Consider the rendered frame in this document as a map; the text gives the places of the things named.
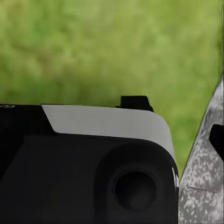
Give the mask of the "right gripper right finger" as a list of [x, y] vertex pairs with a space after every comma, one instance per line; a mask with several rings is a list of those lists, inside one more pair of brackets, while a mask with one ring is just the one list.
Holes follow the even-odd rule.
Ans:
[[214, 124], [210, 132], [209, 141], [224, 162], [224, 126]]

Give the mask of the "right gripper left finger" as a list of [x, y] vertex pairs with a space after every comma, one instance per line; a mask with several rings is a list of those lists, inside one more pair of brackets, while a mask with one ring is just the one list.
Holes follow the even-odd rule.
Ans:
[[0, 129], [0, 180], [24, 142], [20, 124]]

